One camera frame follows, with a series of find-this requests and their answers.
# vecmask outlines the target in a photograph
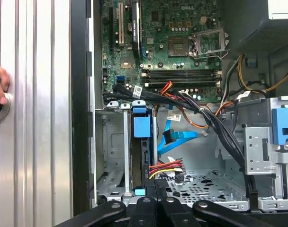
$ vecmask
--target black plastic arm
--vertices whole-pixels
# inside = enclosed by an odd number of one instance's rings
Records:
[[[185,211],[178,199],[167,197],[161,200],[158,226],[200,227],[201,225],[192,213]]]
[[[142,197],[136,203],[128,227],[151,227],[155,226],[157,214],[157,201],[152,197]]]
[[[55,227],[100,227],[125,217],[125,215],[124,203],[109,201]]]
[[[233,211],[216,203],[200,200],[192,206],[193,215],[217,226],[273,227],[248,215]]]

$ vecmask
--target white label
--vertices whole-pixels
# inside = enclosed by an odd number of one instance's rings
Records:
[[[169,160],[170,162],[175,162],[175,161],[176,161],[176,160],[175,160],[174,158],[172,158],[172,157],[167,156],[167,158],[168,158],[168,160]]]
[[[134,98],[140,98],[142,90],[143,90],[142,87],[135,85],[134,92],[133,92],[133,97]]]
[[[237,97],[237,100],[240,100],[241,98],[245,98],[245,97],[248,97],[249,94],[250,94],[251,91],[245,91],[243,94],[240,94],[238,97]]]
[[[168,113],[167,120],[180,122],[181,114]]]

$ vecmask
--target motherboard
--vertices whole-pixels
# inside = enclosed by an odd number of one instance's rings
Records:
[[[159,92],[168,81],[199,102],[221,100],[226,35],[218,0],[104,0],[103,90]]]

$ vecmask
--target black wire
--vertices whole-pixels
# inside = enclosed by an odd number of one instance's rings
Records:
[[[122,85],[115,85],[113,88],[114,92],[118,92],[120,94],[105,94],[104,97],[125,97],[128,100],[135,99],[132,98],[133,93],[127,90]],[[225,147],[225,149],[229,152],[229,154],[236,160],[241,170],[243,171],[245,187],[246,187],[246,195],[249,196],[249,192],[251,189],[255,189],[255,180],[252,176],[247,176],[245,174],[245,159],[244,153],[238,143],[236,137],[230,131],[230,129],[224,125],[218,117],[216,117],[210,110],[202,108],[195,99],[188,95],[175,94],[185,101],[182,100],[174,100],[165,96],[161,96],[152,92],[142,91],[140,99],[142,100],[150,100],[156,103],[169,104],[174,106],[179,106],[186,108],[188,110],[193,111],[194,113],[200,113],[203,115],[208,126],[212,127],[214,131],[217,133],[221,143]]]
[[[233,132],[237,126],[237,121],[238,121],[238,111],[239,111],[238,105],[239,105],[239,100],[235,100],[235,102],[234,102]]]

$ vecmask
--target dell logo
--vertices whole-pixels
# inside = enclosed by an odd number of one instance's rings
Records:
[[[194,10],[193,6],[181,6],[181,10]]]

